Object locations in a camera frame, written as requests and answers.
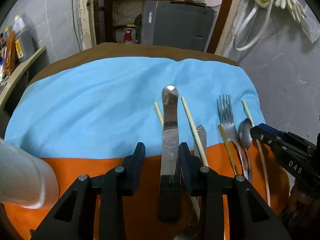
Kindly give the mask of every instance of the red bottle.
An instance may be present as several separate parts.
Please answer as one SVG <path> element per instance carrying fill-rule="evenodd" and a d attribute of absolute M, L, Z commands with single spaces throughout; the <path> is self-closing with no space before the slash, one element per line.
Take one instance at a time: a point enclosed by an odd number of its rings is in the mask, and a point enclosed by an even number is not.
<path fill-rule="evenodd" d="M 132 44 L 131 28 L 124 29 L 123 44 Z"/>

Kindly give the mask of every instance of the gold chopstick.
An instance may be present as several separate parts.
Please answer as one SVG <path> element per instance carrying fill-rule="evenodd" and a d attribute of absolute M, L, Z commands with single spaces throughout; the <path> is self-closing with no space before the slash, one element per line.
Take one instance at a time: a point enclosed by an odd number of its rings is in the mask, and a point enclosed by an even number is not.
<path fill-rule="evenodd" d="M 237 169 L 237 166 L 236 166 L 236 163 L 235 163 L 235 159 L 233 158 L 233 155 L 232 155 L 232 152 L 231 152 L 230 145 L 228 143 L 228 139 L 227 139 L 226 133 L 224 132 L 224 129 L 222 128 L 222 126 L 220 124 L 218 125 L 218 129 L 220 131 L 223 143 L 224 143 L 224 145 L 225 145 L 225 147 L 227 149 L 227 152 L 229 154 L 229 160 L 230 160 L 231 166 L 233 168 L 233 172 L 234 172 L 234 174 L 236 176 L 239 173 L 238 173 L 238 169 Z"/>

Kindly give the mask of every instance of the white bottle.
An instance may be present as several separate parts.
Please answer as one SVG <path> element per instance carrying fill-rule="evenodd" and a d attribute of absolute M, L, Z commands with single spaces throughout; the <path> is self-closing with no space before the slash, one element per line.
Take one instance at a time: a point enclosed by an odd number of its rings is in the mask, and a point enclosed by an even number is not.
<path fill-rule="evenodd" d="M 32 43 L 30 31 L 23 22 L 23 19 L 20 17 L 20 14 L 17 14 L 14 17 L 13 30 L 16 34 L 16 50 L 18 54 L 18 60 L 20 63 L 22 63 L 30 58 L 36 52 L 36 50 Z"/>
<path fill-rule="evenodd" d="M 52 208 L 59 186 L 51 166 L 0 138 L 0 202 L 24 208 Z"/>

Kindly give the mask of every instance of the wooden stick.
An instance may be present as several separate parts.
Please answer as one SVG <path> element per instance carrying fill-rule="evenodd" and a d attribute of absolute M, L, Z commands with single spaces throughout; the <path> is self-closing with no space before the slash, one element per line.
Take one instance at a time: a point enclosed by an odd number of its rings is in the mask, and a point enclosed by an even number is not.
<path fill-rule="evenodd" d="M 218 125 L 218 129 L 220 131 L 223 143 L 226 146 L 227 152 L 229 154 L 229 160 L 230 160 L 231 166 L 233 168 L 233 172 L 234 172 L 234 174 L 236 176 L 239 173 L 238 173 L 237 165 L 235 163 L 235 159 L 233 158 L 233 155 L 232 155 L 232 152 L 231 152 L 230 145 L 228 143 L 228 139 L 227 139 L 226 133 L 224 132 L 224 129 L 222 128 L 222 126 L 220 124 Z"/>
<path fill-rule="evenodd" d="M 196 143 L 197 143 L 197 146 L 198 146 L 198 149 L 199 149 L 199 153 L 200 153 L 200 156 L 201 156 L 202 163 L 203 163 L 204 166 L 209 167 L 209 164 L 208 164 L 208 161 L 207 161 L 207 157 L 205 156 L 204 149 L 202 147 L 202 143 L 201 143 L 200 137 L 198 135 L 195 123 L 193 122 L 193 119 L 192 119 L 191 113 L 189 111 L 187 102 L 184 99 L 184 97 L 181 97 L 181 100 L 182 100 L 182 104 L 183 104 L 184 110 L 186 111 L 186 114 L 187 114 L 187 117 L 188 117 L 188 120 L 189 120 L 189 124 L 191 126 L 191 130 L 192 130 L 193 136 L 194 136 L 194 138 L 196 140 Z"/>
<path fill-rule="evenodd" d="M 162 128 L 163 128 L 163 117 L 162 117 L 161 110 L 160 110 L 157 102 L 154 102 L 154 104 L 155 104 L 155 108 L 156 108 L 156 111 L 157 111 L 157 114 L 158 114 L 159 121 L 160 121 L 160 123 L 162 125 Z"/>
<path fill-rule="evenodd" d="M 251 117 L 249 108 L 248 108 L 247 104 L 245 103 L 245 101 L 243 99 L 242 99 L 242 103 L 243 103 L 243 106 L 244 106 L 244 110 L 245 110 L 248 118 L 250 119 L 250 122 L 251 122 L 252 126 L 254 126 L 253 119 Z M 263 150 L 262 150 L 261 143 L 260 143 L 259 140 L 257 140 L 257 145 L 258 145 L 258 149 L 259 149 L 259 153 L 260 153 L 260 157 L 261 157 L 262 168 L 263 168 L 263 173 L 264 173 L 264 180 L 265 180 L 265 183 L 266 183 L 267 203 L 270 206 L 271 205 L 271 203 L 270 203 L 270 188 L 269 188 L 269 180 L 268 180 L 266 161 L 264 159 Z"/>
<path fill-rule="evenodd" d="M 193 208 L 195 209 L 195 212 L 196 212 L 196 216 L 198 218 L 198 220 L 200 219 L 200 207 L 199 207 L 199 203 L 198 203 L 198 200 L 196 197 L 191 197 L 191 202 L 192 202 L 192 205 L 193 205 Z"/>

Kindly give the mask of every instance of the light blue cloth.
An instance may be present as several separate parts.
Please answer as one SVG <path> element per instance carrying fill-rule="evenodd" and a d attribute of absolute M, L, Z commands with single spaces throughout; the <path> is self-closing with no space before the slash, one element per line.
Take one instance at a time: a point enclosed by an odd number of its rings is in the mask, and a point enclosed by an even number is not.
<path fill-rule="evenodd" d="M 264 122 L 257 92 L 240 67 L 215 61 L 119 57 L 64 70 L 30 85 L 10 119 L 5 141 L 38 157 L 119 158 L 143 142 L 146 156 L 161 154 L 161 110 L 166 85 L 179 91 L 179 141 L 194 140 L 180 100 L 207 130 L 207 145 L 221 143 L 219 94 L 230 94 L 235 123 L 246 118 L 244 99 L 256 124 Z"/>

